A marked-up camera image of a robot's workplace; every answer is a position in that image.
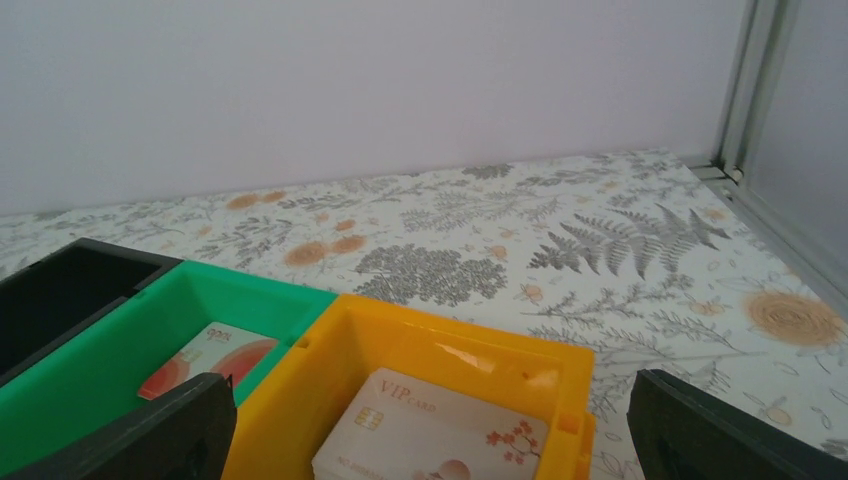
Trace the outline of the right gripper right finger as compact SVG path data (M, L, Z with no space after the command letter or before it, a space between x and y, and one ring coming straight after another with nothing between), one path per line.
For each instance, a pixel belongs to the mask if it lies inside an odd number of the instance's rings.
M845 479L847 463L660 369L637 372L627 422L647 479Z

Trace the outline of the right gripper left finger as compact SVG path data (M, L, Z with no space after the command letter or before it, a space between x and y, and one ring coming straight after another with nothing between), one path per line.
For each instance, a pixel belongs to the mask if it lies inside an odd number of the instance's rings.
M5 479L220 479L237 423L233 382L199 374Z

